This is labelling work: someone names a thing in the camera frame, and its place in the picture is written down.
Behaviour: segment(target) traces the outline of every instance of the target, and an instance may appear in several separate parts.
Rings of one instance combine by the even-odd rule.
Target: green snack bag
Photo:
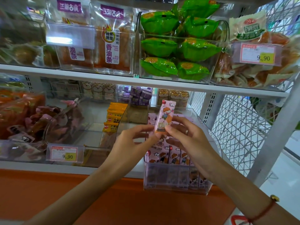
[[[178,77],[185,80],[201,80],[210,73],[207,68],[191,62],[180,62],[177,69]]]
[[[145,60],[141,60],[141,66],[151,75],[168,77],[177,75],[175,64],[163,58],[147,57]]]
[[[177,43],[172,40],[149,38],[141,41],[142,48],[151,56],[167,57],[177,48]]]
[[[185,32],[195,38],[207,37],[214,33],[218,22],[210,19],[188,16],[184,23]]]
[[[179,11],[179,17],[186,19],[188,16],[207,18],[218,10],[220,4],[214,0],[185,0]]]
[[[181,53],[189,61],[204,61],[221,50],[221,47],[217,47],[205,40],[193,38],[186,39],[177,49],[178,53]]]
[[[169,35],[179,22],[171,11],[148,12],[141,15],[141,24],[145,33],[153,35]]]

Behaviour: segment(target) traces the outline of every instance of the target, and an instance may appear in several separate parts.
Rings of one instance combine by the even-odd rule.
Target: purple brand label
[[[119,9],[108,5],[101,5],[101,15],[122,20],[124,19],[124,9]]]
[[[81,3],[77,1],[57,0],[57,9],[68,13],[82,13]]]

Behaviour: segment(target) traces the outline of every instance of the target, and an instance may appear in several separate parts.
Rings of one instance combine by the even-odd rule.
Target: white metal shelf
[[[253,96],[253,97],[260,97],[260,98],[265,98],[265,97],[286,98],[289,95],[289,93],[283,91],[205,85],[205,84],[185,83],[185,82],[166,81],[166,80],[157,80],[157,79],[142,79],[142,78],[133,78],[133,77],[126,77],[126,76],[104,75],[104,74],[74,72],[74,71],[66,71],[66,70],[52,70],[52,69],[24,67],[24,66],[15,66],[15,65],[3,65],[3,64],[0,64],[0,72],[9,73],[9,74],[53,77],[53,78],[60,78],[60,79],[83,80],[83,81],[92,81],[92,82],[100,82],[100,83],[104,82],[104,83],[125,84],[125,85],[133,85],[133,86],[147,86],[147,87],[154,87],[154,88],[198,91],[198,92],[206,92],[206,93]]]

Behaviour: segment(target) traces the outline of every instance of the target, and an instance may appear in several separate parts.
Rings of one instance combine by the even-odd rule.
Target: finger
[[[155,134],[149,136],[149,138],[139,145],[139,148],[142,148],[142,153],[146,153],[146,151],[151,148],[154,144],[158,142],[160,139],[161,133],[156,132]]]
[[[186,128],[188,128],[189,131],[191,131],[191,133],[193,133],[199,129],[199,127],[197,125],[191,123],[185,117],[173,116],[172,121],[177,121],[177,122],[183,124]]]
[[[180,132],[182,132],[183,134],[186,135],[186,132],[187,132],[188,128],[186,128],[184,125],[180,125],[180,124],[172,124],[171,126],[172,126],[173,128],[179,130]],[[193,134],[192,134],[191,131],[188,131],[188,132],[187,132],[187,135],[188,135],[189,137],[192,137],[192,136],[193,136]]]
[[[147,138],[149,136],[148,133],[145,133],[145,132],[138,132],[134,137],[133,139],[137,139],[137,138]]]
[[[182,143],[180,141],[176,140],[175,138],[169,138],[169,139],[166,140],[166,142],[168,144],[174,145],[174,146],[180,148],[181,150],[185,151],[185,148],[182,145]]]
[[[167,125],[165,127],[166,131],[172,136],[175,137],[177,140],[179,140],[183,145],[188,145],[191,138],[179,130],[171,127],[170,125]]]
[[[131,137],[131,139],[133,139],[133,137],[140,133],[140,132],[150,132],[154,129],[153,125],[137,125],[133,128],[127,129],[127,130],[123,130],[124,134],[127,137]]]

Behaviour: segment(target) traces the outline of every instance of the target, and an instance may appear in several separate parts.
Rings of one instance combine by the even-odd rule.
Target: red string bracelet
[[[270,198],[272,202],[268,205],[268,207],[266,207],[258,216],[254,217],[253,219],[248,219],[248,223],[253,223],[254,221],[263,217],[268,211],[270,211],[270,209],[275,205],[275,203],[279,201],[279,198],[275,195],[271,195]]]

